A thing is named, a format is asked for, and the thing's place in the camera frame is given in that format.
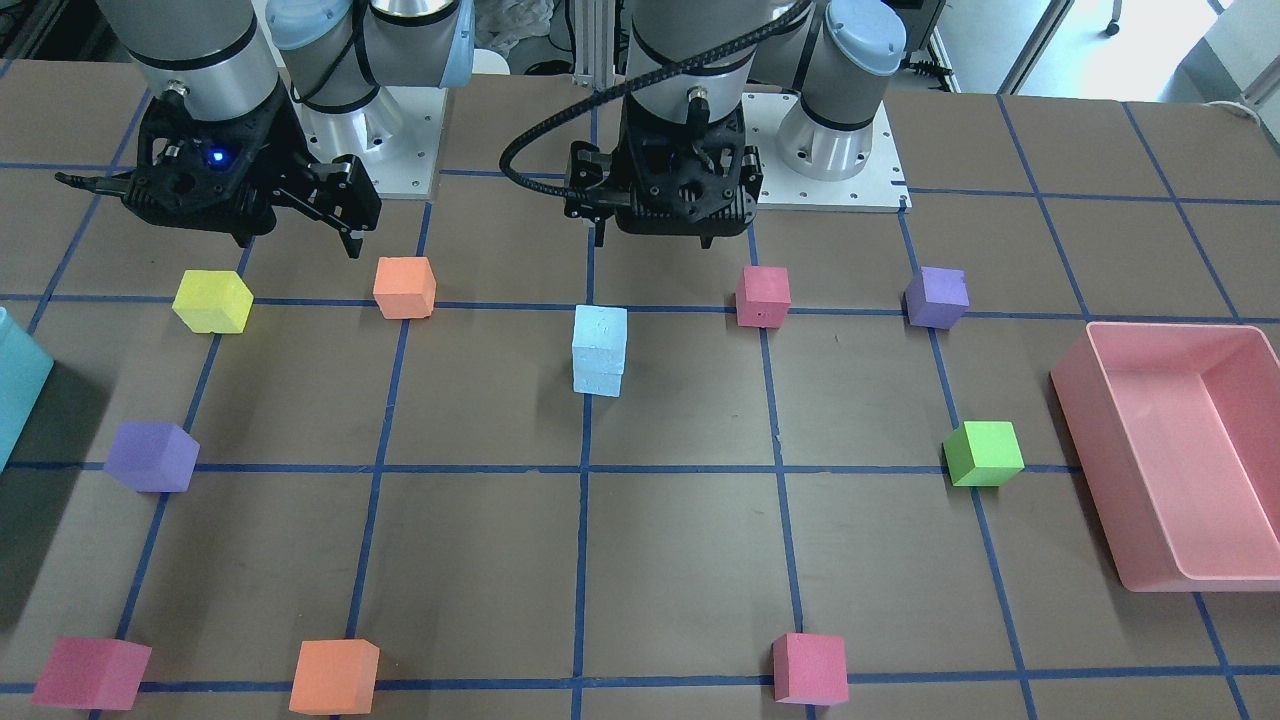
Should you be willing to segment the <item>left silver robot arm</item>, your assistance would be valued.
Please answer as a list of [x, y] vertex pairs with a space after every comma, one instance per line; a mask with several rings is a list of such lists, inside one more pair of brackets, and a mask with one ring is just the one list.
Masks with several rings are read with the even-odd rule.
[[[910, 205], [884, 110], [908, 31], [882, 1], [637, 1], [626, 79], [536, 123], [500, 154], [516, 184], [564, 214], [709, 247], [762, 209]], [[562, 184], [515, 169], [530, 143], [620, 101], [611, 151], [573, 142]]]

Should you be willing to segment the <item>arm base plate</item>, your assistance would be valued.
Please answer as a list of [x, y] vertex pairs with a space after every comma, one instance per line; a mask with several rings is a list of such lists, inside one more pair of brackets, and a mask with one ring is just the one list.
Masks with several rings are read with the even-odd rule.
[[748, 143], [763, 169], [758, 205], [790, 211], [897, 213], [913, 208], [884, 104], [860, 129], [818, 124], [794, 94], [742, 96]]
[[357, 155], [383, 199], [429, 201], [449, 99], [447, 88], [384, 87], [351, 113], [294, 110], [317, 159]]

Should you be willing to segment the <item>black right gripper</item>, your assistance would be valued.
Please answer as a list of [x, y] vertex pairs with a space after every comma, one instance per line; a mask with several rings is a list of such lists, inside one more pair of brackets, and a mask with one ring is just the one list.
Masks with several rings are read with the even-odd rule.
[[197, 120], [186, 96], [166, 90], [140, 123], [137, 164], [115, 176], [63, 172], [58, 182], [120, 199], [140, 219], [169, 228], [225, 233], [239, 247], [276, 227], [276, 208], [292, 208], [337, 231], [349, 259], [360, 259], [381, 199], [362, 160], [317, 160], [278, 85], [255, 109], [228, 120]]

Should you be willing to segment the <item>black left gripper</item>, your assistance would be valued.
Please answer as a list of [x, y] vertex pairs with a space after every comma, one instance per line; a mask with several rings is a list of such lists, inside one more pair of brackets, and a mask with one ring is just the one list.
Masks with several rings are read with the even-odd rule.
[[611, 218], [630, 234], [696, 236], [704, 249], [754, 222], [763, 167], [742, 108], [713, 120], [703, 100], [687, 106], [692, 123], [677, 124], [626, 100], [612, 152], [572, 142], [570, 188], [585, 196], [564, 200], [563, 214], [591, 223], [594, 249], [604, 247]]

